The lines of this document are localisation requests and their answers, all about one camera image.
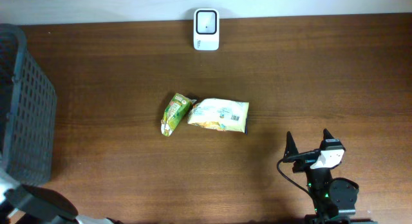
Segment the green snack pouch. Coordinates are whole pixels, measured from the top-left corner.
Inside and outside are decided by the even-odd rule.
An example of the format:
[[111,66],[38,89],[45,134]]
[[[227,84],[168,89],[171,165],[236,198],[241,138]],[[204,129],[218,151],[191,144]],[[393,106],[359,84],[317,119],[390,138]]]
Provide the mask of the green snack pouch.
[[195,102],[196,99],[190,99],[182,94],[176,93],[164,111],[163,118],[161,119],[161,133],[164,136],[171,136]]

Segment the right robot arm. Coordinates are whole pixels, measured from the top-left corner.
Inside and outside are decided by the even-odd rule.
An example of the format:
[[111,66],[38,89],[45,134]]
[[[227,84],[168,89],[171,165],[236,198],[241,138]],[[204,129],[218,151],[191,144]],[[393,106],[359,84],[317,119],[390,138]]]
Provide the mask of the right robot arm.
[[[342,163],[346,148],[329,130],[323,130],[323,140],[317,149],[300,153],[291,132],[286,134],[285,153],[276,165],[278,172],[291,184],[301,189],[314,205],[314,214],[307,214],[304,222],[373,223],[370,219],[352,219],[355,215],[359,185],[347,178],[333,178],[331,170]],[[280,169],[281,163],[292,163],[293,173],[306,174],[306,186],[302,187]]]

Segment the white yellow snack bag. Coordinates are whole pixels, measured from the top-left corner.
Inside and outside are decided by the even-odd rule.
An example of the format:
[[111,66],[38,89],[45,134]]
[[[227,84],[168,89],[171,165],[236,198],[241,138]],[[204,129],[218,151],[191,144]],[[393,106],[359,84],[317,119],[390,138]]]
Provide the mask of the white yellow snack bag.
[[247,132],[248,102],[206,98],[194,105],[187,123],[217,131]]

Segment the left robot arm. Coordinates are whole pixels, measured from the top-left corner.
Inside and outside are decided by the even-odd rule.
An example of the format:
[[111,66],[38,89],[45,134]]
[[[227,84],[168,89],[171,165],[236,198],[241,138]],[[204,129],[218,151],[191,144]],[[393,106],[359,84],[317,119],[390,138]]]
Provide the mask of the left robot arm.
[[18,223],[120,224],[121,221],[80,215],[76,207],[60,193],[25,185],[1,170],[1,223],[10,223],[17,211],[24,215]]

